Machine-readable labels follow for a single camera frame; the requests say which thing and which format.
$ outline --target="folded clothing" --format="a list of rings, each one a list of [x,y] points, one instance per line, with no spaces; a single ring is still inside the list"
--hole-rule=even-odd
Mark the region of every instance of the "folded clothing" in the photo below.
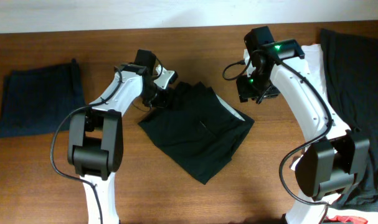
[[[378,212],[378,40],[323,29],[321,48],[331,106],[370,140],[363,180],[333,208]]]
[[[179,83],[170,108],[158,108],[139,125],[155,146],[206,184],[240,146],[254,120],[234,110],[202,83]]]
[[[84,106],[76,61],[12,71],[3,86],[0,138],[52,133],[74,109]],[[67,130],[69,122],[61,130]]]

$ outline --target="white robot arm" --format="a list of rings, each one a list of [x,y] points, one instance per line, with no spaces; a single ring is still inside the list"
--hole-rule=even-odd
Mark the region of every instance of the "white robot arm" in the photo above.
[[[156,60],[158,75],[154,77]],[[123,157],[121,117],[138,96],[147,107],[165,107],[170,100],[168,84],[176,78],[177,73],[166,70],[153,53],[138,50],[134,63],[116,67],[113,81],[98,99],[71,112],[56,130],[50,149],[52,166],[61,176],[83,183],[89,224],[120,222],[115,209],[114,181]],[[54,143],[61,125],[69,117],[67,159],[80,178],[62,173],[54,164]],[[85,132],[94,129],[103,131],[101,139],[86,136]]]
[[[246,64],[247,75],[242,72],[235,78],[225,78],[223,74],[224,78],[237,79],[241,102],[251,98],[259,104],[281,93],[307,142],[287,154],[280,164],[280,180],[296,199],[284,221],[321,223],[328,206],[362,179],[369,140],[358,131],[352,132],[326,97],[313,87],[305,55],[295,40],[275,42],[268,27],[259,27],[251,30],[244,41],[244,60],[236,64]],[[285,185],[282,170],[285,161],[302,148],[305,153],[295,163],[301,190],[295,196]]]
[[[159,77],[154,80],[154,83],[158,88],[166,90],[168,84],[172,79],[176,78],[175,71],[169,71],[158,65],[156,68]],[[127,72],[125,70],[121,71],[122,74],[122,85],[117,88],[116,93],[113,97],[102,105],[94,106],[92,109],[96,111],[119,111],[121,116],[123,116],[126,110],[131,105],[132,101],[140,96],[143,92],[143,76],[138,75],[135,72]],[[103,92],[101,97],[92,102],[91,104],[102,102],[107,96],[116,89],[118,82],[120,80],[119,73],[115,73],[115,78],[108,88]],[[97,195],[100,201],[100,206],[102,208],[103,223],[119,223],[120,218],[117,215],[115,209],[115,172],[110,172],[107,180],[103,180],[97,175],[85,174],[81,179],[87,180],[96,186]],[[97,224],[100,223],[100,214],[97,206],[96,198],[93,193],[92,188],[83,184],[85,188],[85,193],[87,196],[87,207],[88,207],[88,223]]]

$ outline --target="black cable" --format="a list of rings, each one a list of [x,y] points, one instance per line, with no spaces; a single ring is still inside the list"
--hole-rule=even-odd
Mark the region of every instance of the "black cable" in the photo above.
[[[251,55],[250,55],[250,60],[248,61],[248,64],[247,66],[245,66],[245,69],[244,71],[242,71],[240,74],[238,74],[237,76],[233,77],[233,78],[226,78],[225,76],[225,73],[226,73],[226,70],[228,70],[230,67],[234,66],[234,65],[245,65],[245,61],[244,60],[240,60],[238,62],[235,62],[235,63],[231,63],[230,65],[226,66],[226,68],[224,69],[224,71],[222,72],[222,77],[227,80],[227,81],[232,81],[232,80],[236,80],[238,79],[240,76],[242,76],[244,74],[244,72],[247,70],[247,68],[250,66],[250,62],[251,62]]]
[[[62,177],[65,177],[65,178],[68,178],[70,180],[76,180],[76,181],[79,181],[79,182],[82,182],[84,184],[87,184],[89,185],[92,190],[93,190],[93,194],[95,195],[95,198],[96,198],[96,203],[97,203],[97,207],[99,209],[99,214],[100,214],[100,223],[103,224],[103,214],[102,214],[102,208],[100,206],[100,201],[99,201],[99,197],[97,195],[97,191],[96,191],[96,185],[92,184],[91,182],[87,181],[87,180],[83,180],[83,179],[80,179],[78,177],[73,177],[71,175],[68,175],[68,174],[64,174],[63,172],[59,171],[58,168],[56,167],[55,165],[55,162],[54,162],[54,146],[55,146],[55,143],[56,143],[56,139],[57,139],[57,135],[59,134],[60,132],[60,129],[61,127],[63,126],[63,124],[74,114],[78,113],[78,112],[81,112],[83,110],[86,110],[88,108],[91,108],[93,106],[100,106],[104,103],[106,103],[108,100],[110,100],[114,94],[117,92],[117,90],[120,88],[121,84],[122,84],[122,73],[121,73],[121,70],[118,68],[118,67],[115,67],[119,76],[120,76],[120,80],[118,81],[118,84],[117,86],[115,87],[115,89],[113,90],[113,92],[105,99],[102,99],[101,102],[99,103],[94,103],[94,104],[90,104],[90,105],[87,105],[87,106],[83,106],[81,108],[78,108],[78,109],[75,109],[73,110],[71,113],[69,113],[69,115],[67,115],[63,121],[59,124],[59,127],[57,127],[54,135],[53,135],[53,138],[52,138],[52,144],[50,145],[50,162],[52,164],[52,167],[53,167],[53,170],[58,173],[59,175],[61,175]]]
[[[133,103],[133,101],[132,101],[132,106],[134,106],[136,109],[138,109],[138,110],[140,110],[140,111],[143,111],[143,112],[150,112],[151,111],[151,109],[152,109],[152,107],[150,106],[150,109],[149,110],[147,110],[147,111],[145,111],[145,110],[143,110],[143,109],[140,109],[138,106],[136,106],[134,103]]]
[[[260,104],[262,103],[262,100],[263,98],[265,97],[266,93],[273,87],[273,84],[270,84],[270,86],[265,90],[263,91],[263,93],[258,97],[257,99],[257,104]]]
[[[319,224],[322,224],[324,219],[327,217],[328,208],[329,208],[329,205],[325,205],[324,213],[323,213],[323,216],[321,217]]]

